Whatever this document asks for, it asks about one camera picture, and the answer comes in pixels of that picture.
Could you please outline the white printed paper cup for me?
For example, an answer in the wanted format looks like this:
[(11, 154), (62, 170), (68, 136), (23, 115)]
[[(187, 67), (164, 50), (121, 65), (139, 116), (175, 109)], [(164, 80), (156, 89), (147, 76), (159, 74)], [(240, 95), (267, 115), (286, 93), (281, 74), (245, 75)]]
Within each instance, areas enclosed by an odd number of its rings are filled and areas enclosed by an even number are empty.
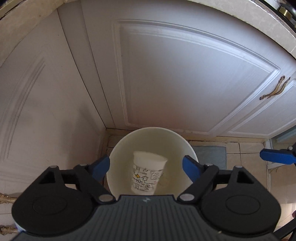
[(158, 154), (134, 151), (131, 190), (136, 195), (154, 195), (168, 159)]

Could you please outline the white round trash bin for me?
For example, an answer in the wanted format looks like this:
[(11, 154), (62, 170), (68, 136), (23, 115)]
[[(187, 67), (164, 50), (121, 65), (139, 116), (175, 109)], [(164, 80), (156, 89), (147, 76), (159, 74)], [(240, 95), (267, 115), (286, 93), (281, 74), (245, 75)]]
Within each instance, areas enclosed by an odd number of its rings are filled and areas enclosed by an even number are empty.
[(168, 159), (154, 195), (178, 197), (192, 184), (182, 168), (186, 155), (197, 161), (191, 145), (171, 130), (141, 128), (122, 138), (109, 156), (110, 168), (106, 178), (110, 192), (115, 198), (121, 195), (136, 195), (131, 190), (134, 151), (150, 152)]

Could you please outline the white cabinet door right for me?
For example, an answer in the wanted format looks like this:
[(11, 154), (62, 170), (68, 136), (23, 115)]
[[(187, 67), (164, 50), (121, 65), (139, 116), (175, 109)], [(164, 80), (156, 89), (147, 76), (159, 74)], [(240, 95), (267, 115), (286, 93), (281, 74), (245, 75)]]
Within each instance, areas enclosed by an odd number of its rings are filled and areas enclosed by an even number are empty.
[(243, 102), (222, 134), (227, 137), (272, 138), (295, 125), (295, 73), (287, 73), (290, 81), (280, 95), (259, 100), (271, 93), (283, 73), (245, 87)]

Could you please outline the white cabinet door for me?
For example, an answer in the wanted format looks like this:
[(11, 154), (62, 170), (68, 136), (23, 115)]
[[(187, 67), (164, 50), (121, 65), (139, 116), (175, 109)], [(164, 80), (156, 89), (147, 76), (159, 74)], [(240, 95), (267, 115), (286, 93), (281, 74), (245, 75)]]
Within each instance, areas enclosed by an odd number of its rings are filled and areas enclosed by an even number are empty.
[(115, 128), (222, 136), (247, 93), (295, 59), (243, 21), (190, 1), (82, 1)]
[(272, 138), (295, 125), (295, 73), (287, 73), (290, 81), (280, 95), (259, 100), (271, 93), (283, 73), (245, 87), (243, 102), (222, 134), (227, 137)]
[(22, 193), (49, 166), (95, 161), (104, 132), (54, 12), (1, 66), (1, 193)]

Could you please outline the white cabinet door left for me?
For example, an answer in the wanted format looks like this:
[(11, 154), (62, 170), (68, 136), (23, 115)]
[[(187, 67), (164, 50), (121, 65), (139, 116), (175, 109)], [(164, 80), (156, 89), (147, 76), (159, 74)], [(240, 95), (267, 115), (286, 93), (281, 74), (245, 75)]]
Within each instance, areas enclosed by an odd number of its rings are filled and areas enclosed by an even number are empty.
[(1, 66), (1, 193), (22, 193), (49, 166), (95, 161), (104, 132), (54, 12)]

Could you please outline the white cabinet door centre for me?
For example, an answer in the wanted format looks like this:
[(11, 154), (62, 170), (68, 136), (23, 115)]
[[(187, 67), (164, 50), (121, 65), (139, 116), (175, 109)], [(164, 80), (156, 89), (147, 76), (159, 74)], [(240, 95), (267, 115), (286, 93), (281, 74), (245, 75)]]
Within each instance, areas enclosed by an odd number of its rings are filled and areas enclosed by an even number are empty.
[(190, 1), (82, 1), (115, 128), (222, 136), (247, 93), (295, 59), (243, 21)]

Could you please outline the black gas stove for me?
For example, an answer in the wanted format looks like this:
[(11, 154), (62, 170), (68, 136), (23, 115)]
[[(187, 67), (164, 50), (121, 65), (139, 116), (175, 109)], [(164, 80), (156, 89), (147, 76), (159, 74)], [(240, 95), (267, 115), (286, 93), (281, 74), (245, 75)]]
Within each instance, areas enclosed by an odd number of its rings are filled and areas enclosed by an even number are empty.
[(295, 0), (265, 0), (295, 26)]

